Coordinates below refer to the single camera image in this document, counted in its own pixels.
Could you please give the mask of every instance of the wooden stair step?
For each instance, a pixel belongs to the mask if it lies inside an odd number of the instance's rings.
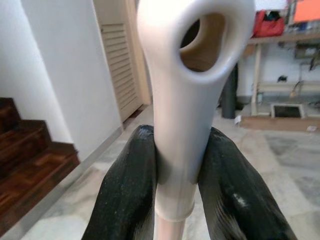
[[[14,100],[0,97],[0,134],[15,128],[20,120]]]
[[[0,179],[0,236],[63,180],[79,160],[72,144],[53,143]]]
[[[0,179],[25,161],[44,151],[51,139],[46,123],[23,120],[19,125],[0,135]]]

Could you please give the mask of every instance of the white wall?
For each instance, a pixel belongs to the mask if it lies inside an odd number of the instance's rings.
[[[55,141],[72,142],[20,0],[0,1],[0,97],[24,119],[46,120]]]
[[[299,80],[300,62],[293,49],[280,48],[277,44],[265,44],[261,56],[261,81],[276,83],[281,75],[288,76],[288,82]],[[244,57],[239,61],[238,96],[251,96],[255,72],[255,55]],[[309,72],[309,67],[302,68],[302,80],[320,81],[320,66]]]
[[[84,160],[121,127],[90,0],[21,0],[72,140]]]

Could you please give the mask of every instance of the marble floor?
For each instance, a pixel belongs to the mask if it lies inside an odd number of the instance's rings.
[[[147,107],[123,134],[65,192],[22,240],[80,240],[91,216],[104,175],[133,130],[153,124]],[[217,112],[213,126],[231,138],[261,174],[299,240],[320,239],[320,135],[239,128]],[[202,200],[187,219],[183,239],[209,240]]]

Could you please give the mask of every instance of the door frame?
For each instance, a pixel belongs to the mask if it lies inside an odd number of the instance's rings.
[[[126,31],[128,44],[133,59],[133,71],[136,75],[141,101],[145,105],[152,104],[152,93],[149,88],[145,56],[140,45],[137,28],[137,6],[135,0],[122,0],[126,9]]]

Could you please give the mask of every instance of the louvered door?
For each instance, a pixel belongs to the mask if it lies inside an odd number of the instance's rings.
[[[128,44],[122,0],[94,0],[105,55],[122,121],[141,105]]]

